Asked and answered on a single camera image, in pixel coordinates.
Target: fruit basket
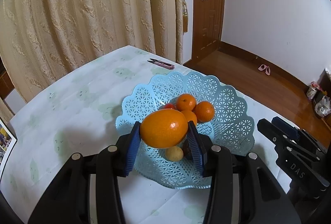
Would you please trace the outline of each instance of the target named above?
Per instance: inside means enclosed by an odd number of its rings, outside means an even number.
[[[247,103],[230,85],[222,86],[217,77],[198,72],[182,75],[173,71],[155,75],[149,84],[138,84],[122,102],[122,115],[116,119],[119,135],[131,131],[136,121],[142,122],[150,113],[166,103],[176,103],[182,93],[192,94],[197,102],[207,100],[214,105],[215,116],[207,123],[198,123],[200,134],[208,135],[214,144],[227,147],[231,153],[246,155],[254,146],[254,120],[249,117]],[[209,188],[211,178],[202,178],[193,162],[165,159],[164,149],[140,143],[134,168],[143,176],[172,189]]]

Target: table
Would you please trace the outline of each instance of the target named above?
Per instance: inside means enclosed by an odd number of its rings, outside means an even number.
[[[120,48],[59,79],[12,118],[9,128],[18,141],[4,169],[0,190],[24,223],[71,154],[96,154],[116,143],[115,119],[121,114],[123,98],[132,93],[135,85],[148,84],[153,75],[170,72],[147,62],[149,58],[170,62],[132,46]],[[191,71],[173,64],[182,74]],[[253,117],[255,125],[261,118],[284,119],[252,98],[237,93],[247,101],[247,114]],[[253,135],[253,151],[288,191],[291,180],[275,163],[274,144],[261,135],[256,126]],[[135,171],[127,178],[119,178],[119,187],[125,218],[130,224],[200,223],[209,195],[209,189],[168,189]],[[91,223],[96,223],[93,191],[90,202]]]

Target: shoe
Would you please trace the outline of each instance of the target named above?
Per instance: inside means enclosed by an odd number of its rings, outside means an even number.
[[[258,69],[260,70],[260,71],[263,71],[264,69],[266,69],[267,68],[267,66],[265,65],[265,64],[262,64]]]
[[[265,70],[266,75],[270,76],[270,67],[267,67]]]

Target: door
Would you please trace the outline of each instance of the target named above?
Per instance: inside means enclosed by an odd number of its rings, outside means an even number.
[[[193,0],[193,61],[220,47],[223,12],[224,0]]]

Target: wooden floor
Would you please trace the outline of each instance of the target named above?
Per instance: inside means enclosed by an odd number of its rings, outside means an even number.
[[[250,62],[214,51],[190,68],[206,75],[214,75],[225,84],[234,86],[259,103],[281,114],[305,129],[328,147],[331,131],[318,119],[302,89],[273,74],[267,76]]]

